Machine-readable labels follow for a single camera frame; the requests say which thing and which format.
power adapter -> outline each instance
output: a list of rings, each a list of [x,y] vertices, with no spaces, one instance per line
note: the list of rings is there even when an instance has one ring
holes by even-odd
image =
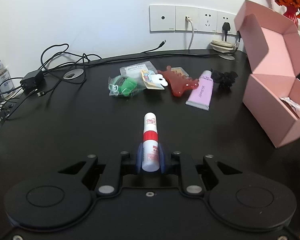
[[[24,91],[32,91],[40,85],[43,79],[44,75],[42,70],[37,69],[27,73],[26,76],[20,81],[20,85]]]

lip balm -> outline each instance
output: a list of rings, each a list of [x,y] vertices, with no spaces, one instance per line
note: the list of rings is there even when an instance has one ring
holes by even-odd
[[[154,113],[144,116],[142,169],[157,171],[160,168],[157,118]]]

black cable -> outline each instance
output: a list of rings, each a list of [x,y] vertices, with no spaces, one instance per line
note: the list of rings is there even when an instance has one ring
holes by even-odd
[[[9,91],[0,93],[0,95],[9,94],[9,93],[11,93],[11,92],[13,92],[13,91],[15,91],[15,90],[17,90],[17,89],[19,89],[19,88],[21,88],[21,86],[19,86],[19,87],[17,87],[17,88],[14,88],[14,89],[11,89],[11,90],[9,90]]]
[[[165,43],[166,43],[166,40],[164,40],[163,42],[161,42],[160,45],[158,47],[156,47],[155,49],[146,50],[146,51],[143,51],[141,53],[151,52],[151,51],[160,49]]]
[[[83,60],[83,71],[84,71],[84,79],[82,82],[80,82],[81,84],[83,84],[85,81],[86,81],[86,72],[85,72],[85,62],[84,62],[84,55],[82,55],[82,60]],[[74,65],[76,65],[77,62],[74,62],[74,64],[70,65],[70,67],[68,69],[66,69],[65,73],[68,72]],[[54,85],[54,87],[52,87],[51,89],[47,90],[47,91],[41,91],[38,93],[38,96],[43,96],[43,95],[46,95],[47,93],[53,91],[57,85],[61,82],[62,80],[59,79],[59,81]]]
[[[51,49],[51,48],[54,48],[54,47],[61,47],[61,46],[67,46],[66,47],[66,49],[65,50],[63,50],[63,51],[59,51],[59,52],[57,52],[57,53],[55,53],[52,57],[50,57],[46,62],[44,62],[43,63],[43,56],[44,56],[44,54],[45,54],[45,52],[47,52],[49,49]],[[52,46],[50,46],[50,47],[48,47],[48,48],[46,48],[43,52],[42,52],[42,54],[41,54],[41,67],[39,68],[39,69],[42,69],[51,59],[53,59],[54,57],[57,57],[57,56],[59,56],[59,55],[61,55],[61,54],[70,54],[70,55],[74,55],[74,56],[76,56],[76,57],[82,57],[82,56],[80,56],[80,55],[77,55],[77,54],[74,54],[74,53],[71,53],[71,52],[67,52],[67,49],[69,48],[69,44],[67,44],[67,43],[63,43],[63,44],[56,44],[56,45],[52,45]],[[88,61],[90,61],[89,59],[88,59],[88,56],[97,56],[99,59],[102,59],[99,55],[97,55],[97,54],[89,54],[89,55],[86,55],[86,59],[88,60]]]
[[[100,60],[96,63],[88,64],[87,67],[90,66],[97,66],[97,65],[104,65],[108,63],[114,63],[114,62],[121,62],[121,61],[131,61],[131,60],[137,60],[137,59],[147,59],[147,58],[153,58],[153,57],[171,57],[171,56],[191,56],[191,57],[213,57],[218,55],[231,55],[234,54],[234,52],[217,52],[217,53],[209,53],[209,54],[191,54],[191,53],[182,53],[182,52],[168,52],[168,53],[162,53],[162,54],[154,54],[154,55],[145,55],[145,56],[135,56],[135,57],[129,57],[129,58],[118,58],[118,59],[108,59],[108,60]]]
[[[31,91],[25,98],[23,98],[23,100],[17,105],[17,106],[15,106],[13,109],[12,109],[12,111],[6,116],[6,118],[5,118],[5,120],[7,120],[10,116],[11,116],[11,114],[13,114],[15,111],[16,111],[16,109],[18,109],[18,107],[29,97],[29,96],[31,96],[31,95],[33,95],[35,92],[37,91],[37,89],[34,89],[33,91]]]
[[[75,63],[73,63],[72,66],[74,66],[76,63],[78,63],[80,60],[83,60],[83,62],[84,62],[84,56],[82,56],[82,57],[81,57],[80,59],[78,59]],[[83,84],[83,83],[85,82],[85,80],[86,80],[86,73],[85,73],[85,71],[84,71],[84,80],[83,80],[83,81],[81,81],[81,82],[73,82],[73,81],[66,80],[66,79],[64,79],[64,78],[62,78],[62,77],[59,77],[59,76],[53,74],[53,73],[52,73],[52,70],[49,70],[49,69],[46,68],[44,65],[43,65],[43,68],[44,68],[49,74],[51,74],[52,76],[56,77],[57,79],[60,79],[61,81],[64,81],[64,82],[67,82],[67,83],[70,83],[70,84],[80,85],[80,84]]]
[[[15,93],[15,95],[17,95],[17,93],[19,93],[21,90],[22,90],[22,88],[20,88],[20,89]],[[12,97],[12,98],[10,98],[10,99],[0,98],[0,103],[5,102],[5,103],[4,103],[4,105],[5,105],[7,102],[10,102],[10,101],[13,100],[13,99],[19,99],[19,98],[17,98],[17,97]]]

white label sticker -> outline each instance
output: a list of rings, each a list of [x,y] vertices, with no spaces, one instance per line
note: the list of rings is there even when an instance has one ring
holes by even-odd
[[[11,90],[11,89],[14,88],[13,83],[12,83],[11,80],[8,80],[8,81],[5,82],[5,80],[7,80],[9,78],[10,78],[10,76],[9,76],[8,72],[5,72],[3,75],[0,76],[0,84],[3,83],[0,86],[0,92],[1,93],[7,92],[7,91],[9,91],[9,90]]]
[[[148,71],[148,68],[145,64],[140,64],[140,65],[135,65],[135,66],[125,68],[126,75],[129,77],[133,77],[135,75],[139,76],[141,70]]]

outlet panel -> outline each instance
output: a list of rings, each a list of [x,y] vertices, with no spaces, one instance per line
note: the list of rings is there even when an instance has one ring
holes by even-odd
[[[198,30],[199,9],[197,7],[176,6],[176,31],[191,31],[191,23],[186,21],[186,16],[193,22],[194,30]]]
[[[150,31],[175,31],[176,7],[174,5],[150,5]]]
[[[223,33],[222,26],[225,22],[230,23],[230,30],[228,34],[237,35],[237,31],[234,26],[235,15],[232,13],[220,12],[217,13],[217,33]]]
[[[217,15],[218,12],[215,10],[209,10],[204,8],[199,8],[199,32],[217,32]]]

